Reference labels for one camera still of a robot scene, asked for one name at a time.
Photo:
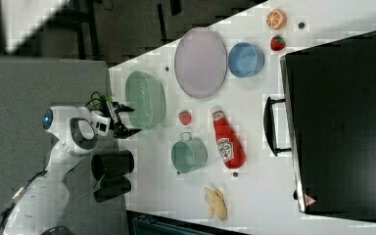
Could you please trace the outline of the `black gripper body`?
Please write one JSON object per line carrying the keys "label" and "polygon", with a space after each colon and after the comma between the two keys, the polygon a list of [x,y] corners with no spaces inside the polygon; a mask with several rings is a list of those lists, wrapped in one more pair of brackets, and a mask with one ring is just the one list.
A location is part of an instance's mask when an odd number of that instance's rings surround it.
{"label": "black gripper body", "polygon": [[120,119],[117,113],[117,106],[113,102],[107,102],[107,107],[108,107],[108,111],[112,119],[113,129],[114,131],[118,131],[119,125],[120,125]]}

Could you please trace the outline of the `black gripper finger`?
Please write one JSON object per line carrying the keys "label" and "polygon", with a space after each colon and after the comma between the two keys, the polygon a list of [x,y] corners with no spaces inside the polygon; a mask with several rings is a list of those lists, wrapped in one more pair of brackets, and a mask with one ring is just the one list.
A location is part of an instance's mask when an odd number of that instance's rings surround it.
{"label": "black gripper finger", "polygon": [[126,106],[125,104],[117,103],[117,113],[122,113],[122,112],[132,113],[134,112],[134,109]]}
{"label": "black gripper finger", "polygon": [[114,137],[117,139],[126,139],[140,131],[140,128],[128,128],[124,124],[114,125]]}

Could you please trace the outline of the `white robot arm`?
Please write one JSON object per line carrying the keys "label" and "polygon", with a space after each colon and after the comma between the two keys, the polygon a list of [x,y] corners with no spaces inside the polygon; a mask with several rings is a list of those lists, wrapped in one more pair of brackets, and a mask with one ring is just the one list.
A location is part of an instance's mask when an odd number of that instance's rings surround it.
{"label": "white robot arm", "polygon": [[118,102],[104,102],[102,110],[55,106],[42,118],[43,129],[57,138],[48,164],[35,173],[10,199],[0,214],[0,235],[49,235],[69,230],[60,224],[70,200],[64,180],[86,157],[92,158],[93,190],[101,203],[131,191],[126,175],[134,169],[130,151],[96,154],[98,138],[110,131],[125,139],[139,130],[126,127],[119,114],[134,110]]}

